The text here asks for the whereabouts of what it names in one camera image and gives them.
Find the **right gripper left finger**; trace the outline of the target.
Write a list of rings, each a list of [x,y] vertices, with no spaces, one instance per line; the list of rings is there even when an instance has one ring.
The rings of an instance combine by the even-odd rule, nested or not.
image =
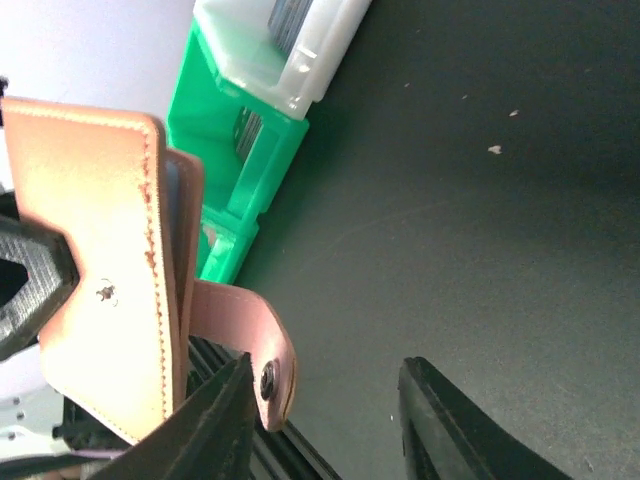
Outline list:
[[[250,356],[226,364],[160,427],[95,473],[104,480],[247,479],[256,417]]]

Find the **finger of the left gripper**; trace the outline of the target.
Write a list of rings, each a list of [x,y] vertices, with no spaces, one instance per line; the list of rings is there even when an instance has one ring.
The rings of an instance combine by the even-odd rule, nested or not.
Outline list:
[[[79,273],[63,234],[42,226],[1,218],[1,259],[24,270],[21,287],[8,295],[13,277],[1,271],[1,358],[26,348],[64,305],[79,283]]]

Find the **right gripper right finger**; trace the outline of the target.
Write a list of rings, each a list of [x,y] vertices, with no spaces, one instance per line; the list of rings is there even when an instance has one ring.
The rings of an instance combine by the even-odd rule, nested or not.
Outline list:
[[[423,357],[403,360],[398,380],[409,479],[567,479],[514,438]]]

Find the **pink leather card holder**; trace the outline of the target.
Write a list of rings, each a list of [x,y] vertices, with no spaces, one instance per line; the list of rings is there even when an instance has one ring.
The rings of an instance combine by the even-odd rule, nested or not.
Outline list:
[[[196,277],[204,171],[134,112],[4,98],[20,217],[61,233],[79,283],[39,333],[46,381],[129,443],[185,401],[192,336],[251,356],[265,429],[283,427],[296,354],[269,303]]]

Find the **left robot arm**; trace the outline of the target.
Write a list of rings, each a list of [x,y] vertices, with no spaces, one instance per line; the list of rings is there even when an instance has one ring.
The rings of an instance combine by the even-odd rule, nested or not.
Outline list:
[[[128,448],[44,380],[36,336],[77,286],[64,237],[1,217],[1,458],[79,450],[109,458]]]

